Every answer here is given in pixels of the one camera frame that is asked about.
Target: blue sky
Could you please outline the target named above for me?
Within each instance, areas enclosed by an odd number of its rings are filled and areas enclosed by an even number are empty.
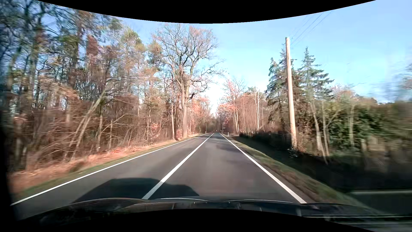
[[[295,67],[300,66],[308,46],[316,63],[321,64],[336,84],[354,84],[357,93],[384,102],[389,100],[387,91],[383,91],[385,83],[412,63],[411,9],[412,0],[376,0],[323,14],[194,25],[213,30],[219,41],[216,53],[225,59],[222,67],[227,75],[244,78],[248,86],[266,89],[270,58],[279,59],[285,37],[289,36],[291,57],[297,59]],[[162,24],[126,18],[123,21],[145,43],[151,41],[150,33]],[[205,93],[215,105],[221,95],[222,81],[215,79],[216,84]]]

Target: wooden utility pole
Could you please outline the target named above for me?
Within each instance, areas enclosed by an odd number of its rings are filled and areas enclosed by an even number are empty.
[[[286,37],[286,71],[288,75],[288,103],[289,103],[290,135],[292,137],[292,148],[293,150],[297,150],[295,107],[293,106],[292,64],[290,63],[289,37]]]

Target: grass verge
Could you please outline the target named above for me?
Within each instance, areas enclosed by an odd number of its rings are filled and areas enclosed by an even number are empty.
[[[353,206],[367,207],[360,201],[341,193],[311,177],[306,174],[299,172],[298,170],[291,168],[282,162],[279,162],[265,153],[262,153],[256,149],[253,149],[233,138],[229,138],[232,143],[236,144],[245,153],[253,156],[260,163],[264,164],[268,168],[272,169],[274,172],[285,178],[289,183],[300,189],[308,197],[313,199],[315,202],[322,203],[339,203],[347,204]]]
[[[149,148],[147,150],[138,151],[134,154],[124,156],[124,157],[119,158],[119,159],[111,160],[109,162],[99,164],[99,165],[96,165],[96,166],[79,169],[75,172],[68,173],[66,176],[55,178],[55,179],[43,182],[39,185],[29,187],[29,188],[27,188],[27,189],[25,189],[21,192],[11,193],[12,200],[13,200],[13,202],[19,201],[19,200],[24,199],[26,197],[35,195],[35,194],[40,193],[42,191],[45,191],[47,189],[53,188],[55,186],[66,183],[68,181],[71,181],[71,180],[74,180],[76,178],[82,177],[84,175],[87,175],[87,174],[93,173],[95,171],[98,171],[100,169],[109,167],[111,165],[115,165],[117,163],[120,163],[120,162],[126,161],[128,159],[134,158],[136,156],[143,155],[145,153],[152,152],[152,151],[158,150],[160,148],[170,146],[170,145],[173,145],[173,144],[176,144],[178,142],[182,142],[182,141],[185,141],[185,140],[188,140],[188,139],[190,139],[190,138],[187,138],[187,139],[184,139],[184,140],[181,140],[181,141],[176,141],[176,142],[164,144],[164,145],[161,145],[161,146],[158,146],[158,147]]]

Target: road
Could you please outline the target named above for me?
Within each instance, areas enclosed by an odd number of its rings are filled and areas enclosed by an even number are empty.
[[[14,203],[23,219],[71,203],[130,197],[233,196],[304,203],[220,133],[208,133]]]

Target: road edge line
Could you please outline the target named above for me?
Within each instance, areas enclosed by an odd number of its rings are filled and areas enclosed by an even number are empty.
[[[186,141],[189,141],[189,140],[191,140],[191,139],[197,138],[197,137],[202,136],[202,135],[198,135],[198,136],[193,137],[193,138],[190,138],[190,139],[188,139],[188,140],[183,140],[183,141],[181,141],[181,142],[186,142]],[[117,165],[119,165],[119,164],[126,163],[127,161],[130,161],[130,160],[133,160],[133,159],[136,159],[136,158],[142,157],[142,156],[144,156],[144,155],[147,155],[147,154],[150,154],[150,153],[153,153],[153,152],[156,152],[156,151],[159,151],[159,150],[165,149],[165,148],[167,148],[167,147],[171,147],[171,146],[176,145],[176,144],[179,144],[179,143],[181,143],[181,142],[177,142],[177,143],[175,143],[175,144],[172,144],[172,145],[169,145],[169,146],[166,146],[166,147],[162,147],[162,148],[160,148],[160,149],[157,149],[157,150],[154,150],[154,151],[148,152],[148,153],[146,153],[146,154],[139,155],[139,156],[133,157],[133,158],[131,158],[131,159],[128,159],[128,160],[122,161],[122,162],[120,162],[120,163],[117,163],[117,164],[111,165],[111,166],[109,166],[109,167],[106,167],[106,168],[103,168],[103,169],[97,170],[97,171],[95,171],[95,172],[92,172],[92,173],[89,173],[89,174],[87,174],[87,175],[81,176],[81,177],[76,178],[76,179],[74,179],[74,180],[70,180],[70,181],[65,182],[65,183],[63,183],[63,184],[60,184],[60,185],[54,186],[53,188],[49,188],[49,189],[47,189],[47,190],[45,190],[45,191],[42,191],[42,192],[36,193],[36,194],[34,194],[34,195],[32,195],[32,196],[28,196],[28,197],[26,197],[26,198],[24,198],[24,199],[21,199],[21,200],[18,200],[18,201],[16,201],[16,202],[14,202],[14,203],[11,203],[11,204],[10,204],[10,206],[16,205],[16,204],[21,203],[21,202],[23,202],[23,201],[25,201],[25,200],[29,200],[29,199],[31,199],[31,198],[33,198],[33,197],[36,197],[36,196],[42,195],[43,193],[46,193],[46,192],[48,192],[48,191],[51,191],[51,190],[57,189],[58,187],[61,187],[61,186],[63,186],[63,185],[70,184],[71,182],[74,182],[74,181],[76,181],[76,180],[80,180],[80,179],[85,178],[85,177],[87,177],[87,176],[93,175],[93,174],[95,174],[95,173],[101,172],[101,171],[103,171],[103,170],[109,169],[109,168],[114,167],[114,166],[117,166]]]
[[[212,137],[214,133],[212,133],[205,141],[203,141],[203,143],[201,143],[199,146],[197,146],[189,155],[187,155],[178,165],[176,165],[176,167],[174,167],[166,176],[164,176],[159,183],[157,183],[148,193],[146,193],[146,195],[144,195],[142,197],[142,199],[149,199],[155,192],[156,190],[158,190],[160,188],[160,186],[165,183],[167,181],[167,179],[169,179],[169,177],[176,172],[176,170],[187,160],[189,159],[189,157],[191,157],[193,155],[193,153],[195,151],[197,151],[199,149],[199,147],[201,147],[210,137]]]
[[[238,148],[232,141],[227,139],[224,135],[222,135],[227,141],[229,141],[235,148],[237,148],[239,151],[241,151],[246,157],[248,157],[254,164],[256,164],[260,169],[262,169],[270,178],[272,178],[276,183],[278,183],[282,188],[284,188],[290,195],[292,195],[299,203],[307,203],[305,200],[303,200],[299,195],[297,195],[294,191],[292,191],[288,186],[283,184],[278,178],[276,178],[272,173],[270,173],[268,170],[266,170],[262,165],[258,164],[252,157],[250,157],[248,154],[246,154],[244,151],[242,151],[240,148]]]

